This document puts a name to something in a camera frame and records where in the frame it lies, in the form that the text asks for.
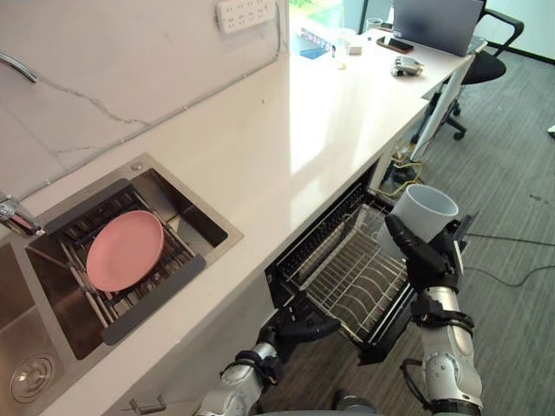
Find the drawer handle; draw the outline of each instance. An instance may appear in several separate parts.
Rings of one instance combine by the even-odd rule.
[[[166,410],[166,402],[164,401],[164,398],[162,396],[158,396],[156,400],[158,401],[157,405],[140,407],[137,404],[137,401],[135,399],[131,399],[131,401],[129,402],[129,405],[131,406],[133,411],[137,414],[151,414],[151,413],[164,412]]]

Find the pink plate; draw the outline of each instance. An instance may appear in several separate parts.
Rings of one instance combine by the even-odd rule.
[[[120,215],[104,227],[88,251],[88,280],[107,292],[128,288],[154,267],[163,247],[162,224],[152,213]]]

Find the power strip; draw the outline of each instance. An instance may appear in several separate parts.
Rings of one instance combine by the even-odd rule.
[[[276,16],[276,0],[225,0],[216,6],[219,28],[226,34],[268,22]]]

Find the white cup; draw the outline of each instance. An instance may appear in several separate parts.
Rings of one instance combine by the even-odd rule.
[[[336,47],[336,57],[347,55],[351,42],[356,38],[356,32],[349,28],[336,29],[334,46]]]
[[[429,243],[459,213],[459,207],[445,193],[431,186],[410,185],[391,213],[414,234]],[[385,223],[378,232],[377,241],[390,256],[405,257],[393,241]]]
[[[383,23],[383,19],[379,17],[369,17],[366,19],[366,24],[364,25],[364,31],[368,32],[372,28],[378,29]]]

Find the dish rack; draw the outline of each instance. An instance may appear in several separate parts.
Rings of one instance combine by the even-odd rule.
[[[414,291],[404,260],[383,253],[376,234],[392,209],[351,186],[266,270],[272,299],[293,319],[335,318],[361,364],[383,361],[410,320]]]
[[[338,319],[357,343],[372,332],[407,282],[405,264],[384,254],[375,240],[383,208],[361,205],[343,220],[344,237],[298,290]],[[320,257],[317,250],[313,257]]]
[[[164,248],[160,259],[145,277],[133,286],[117,292],[98,290],[88,280],[88,251],[107,223],[121,214],[138,210],[152,212],[163,226]],[[58,242],[69,262],[71,273],[104,328],[116,322],[194,257],[193,251],[180,239],[175,230],[163,221],[133,188],[119,192],[84,217],[66,225],[59,231]]]

